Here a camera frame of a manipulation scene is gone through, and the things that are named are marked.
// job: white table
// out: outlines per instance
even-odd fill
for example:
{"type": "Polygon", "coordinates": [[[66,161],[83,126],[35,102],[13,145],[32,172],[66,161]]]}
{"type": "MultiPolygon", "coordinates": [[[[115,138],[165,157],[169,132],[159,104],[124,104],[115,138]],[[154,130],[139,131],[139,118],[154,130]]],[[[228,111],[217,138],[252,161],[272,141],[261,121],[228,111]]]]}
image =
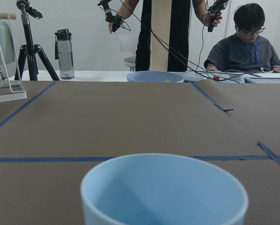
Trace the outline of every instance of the white table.
{"type": "MultiPolygon", "coordinates": [[[[37,75],[37,78],[39,81],[51,81],[52,78],[47,72],[47,70],[39,70],[39,74],[37,75]]],[[[60,78],[59,71],[56,70],[56,73],[58,77],[60,78]]],[[[61,81],[92,81],[92,82],[127,82],[126,75],[128,75],[130,71],[75,71],[74,72],[74,78],[70,80],[62,80],[61,81]]],[[[236,75],[236,73],[231,74],[231,73],[212,73],[212,74],[217,74],[222,77],[230,77],[236,75]]],[[[189,72],[187,77],[191,78],[200,78],[201,76],[195,74],[194,72],[189,72]]],[[[276,73],[263,73],[263,74],[258,74],[258,76],[262,77],[279,77],[280,74],[276,73]]],[[[244,82],[244,77],[253,77],[252,75],[244,74],[242,78],[238,78],[238,82],[243,83],[244,82]]],[[[22,74],[22,80],[23,81],[29,81],[29,71],[26,70],[22,74]]]]}
{"type": "MultiPolygon", "coordinates": [[[[51,81],[52,78],[47,70],[39,70],[37,78],[39,81],[51,81]]],[[[75,71],[74,78],[61,81],[96,81],[96,82],[127,82],[126,75],[130,71],[75,71]]],[[[29,71],[26,70],[22,74],[23,81],[29,81],[29,71]]]]}

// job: man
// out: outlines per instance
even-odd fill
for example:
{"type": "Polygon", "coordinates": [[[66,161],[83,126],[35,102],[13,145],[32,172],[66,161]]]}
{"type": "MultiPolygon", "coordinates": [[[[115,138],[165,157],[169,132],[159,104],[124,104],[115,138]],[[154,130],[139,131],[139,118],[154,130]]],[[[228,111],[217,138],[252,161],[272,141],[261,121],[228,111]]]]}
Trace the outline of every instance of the man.
{"type": "MultiPolygon", "coordinates": [[[[125,0],[118,11],[118,15],[121,16],[123,20],[130,17],[132,15],[131,12],[134,11],[138,2],[139,0],[125,0]]],[[[192,0],[192,2],[197,18],[205,26],[208,26],[211,21],[211,17],[215,16],[215,14],[208,15],[205,0],[192,0]]],[[[152,0],[143,0],[141,16],[142,24],[136,51],[136,71],[149,70],[151,13],[152,0]]],[[[189,55],[189,19],[190,0],[172,0],[169,45],[185,58],[179,56],[173,51],[173,54],[179,58],[178,60],[173,56],[173,54],[169,53],[167,71],[184,72],[187,70],[187,59],[189,55]]],[[[220,19],[222,19],[221,16],[216,17],[216,20],[213,23],[214,27],[218,26],[220,19]]],[[[109,23],[109,31],[112,33],[111,23],[109,23]]]]}
{"type": "Polygon", "coordinates": [[[239,7],[234,15],[236,33],[218,42],[204,63],[208,71],[239,70],[280,73],[280,59],[270,42],[259,36],[265,14],[256,3],[239,7]]]}

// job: white wire rack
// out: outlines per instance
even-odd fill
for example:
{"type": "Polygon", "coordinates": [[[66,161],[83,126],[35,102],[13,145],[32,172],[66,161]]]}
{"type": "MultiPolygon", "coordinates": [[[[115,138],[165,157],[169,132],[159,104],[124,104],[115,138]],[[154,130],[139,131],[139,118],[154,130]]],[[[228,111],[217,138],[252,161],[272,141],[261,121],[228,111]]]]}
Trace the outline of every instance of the white wire rack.
{"type": "MultiPolygon", "coordinates": [[[[10,24],[10,14],[6,13],[7,15],[7,21],[8,21],[8,27],[9,27],[9,32],[11,36],[11,44],[14,52],[14,59],[16,62],[16,69],[17,73],[19,74],[19,67],[18,67],[18,62],[17,62],[17,54],[15,50],[15,45],[14,45],[14,40],[12,36],[12,30],[11,30],[11,24],[10,24]]],[[[2,71],[5,73],[6,80],[3,80],[1,74],[0,74],[0,102],[6,102],[6,101],[13,101],[13,100],[19,100],[19,99],[25,99],[27,98],[26,91],[22,87],[22,81],[19,77],[18,81],[11,81],[9,79],[6,63],[4,60],[4,55],[3,51],[0,45],[0,58],[2,60],[2,71]]]]}

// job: gray water bottle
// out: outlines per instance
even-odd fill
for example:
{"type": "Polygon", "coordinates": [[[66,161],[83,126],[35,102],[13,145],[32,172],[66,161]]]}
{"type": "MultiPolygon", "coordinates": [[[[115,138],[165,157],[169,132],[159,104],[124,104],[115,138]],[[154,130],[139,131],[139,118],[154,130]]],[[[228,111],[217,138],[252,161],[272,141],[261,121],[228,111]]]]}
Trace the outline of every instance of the gray water bottle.
{"type": "Polygon", "coordinates": [[[59,59],[61,79],[74,78],[74,61],[71,46],[71,33],[68,29],[58,30],[55,33],[55,59],[59,59]]]}

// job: tape line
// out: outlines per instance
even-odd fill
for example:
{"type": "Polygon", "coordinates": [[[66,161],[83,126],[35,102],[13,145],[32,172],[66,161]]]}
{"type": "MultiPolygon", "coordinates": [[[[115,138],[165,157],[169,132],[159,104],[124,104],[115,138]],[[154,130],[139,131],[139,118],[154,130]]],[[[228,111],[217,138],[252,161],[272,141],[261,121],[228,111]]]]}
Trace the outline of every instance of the tape line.
{"type": "Polygon", "coordinates": [[[57,81],[53,81],[50,85],[48,85],[45,89],[43,89],[41,92],[39,92],[37,95],[35,95],[33,98],[31,98],[28,102],[23,104],[20,108],[15,110],[12,114],[7,116],[3,121],[0,122],[0,128],[4,126],[9,120],[11,120],[13,117],[15,117],[21,110],[23,110],[25,107],[27,107],[29,104],[31,104],[34,100],[36,100],[39,96],[41,96],[43,93],[45,93],[49,88],[51,88],[53,85],[55,85],[57,81]]]}
{"type": "Polygon", "coordinates": [[[280,158],[276,156],[269,148],[267,148],[262,142],[258,142],[258,146],[260,146],[264,152],[274,160],[280,166],[280,158]]]}
{"type": "MultiPolygon", "coordinates": [[[[269,156],[191,156],[203,161],[271,160],[269,156]]],[[[115,157],[0,157],[0,163],[103,162],[115,157]]]]}
{"type": "Polygon", "coordinates": [[[214,99],[212,99],[208,94],[206,94],[199,86],[197,86],[196,83],[191,83],[203,96],[205,96],[210,102],[212,102],[215,106],[217,106],[219,109],[221,109],[224,112],[229,112],[234,109],[223,109],[221,105],[219,105],[214,99]]]}

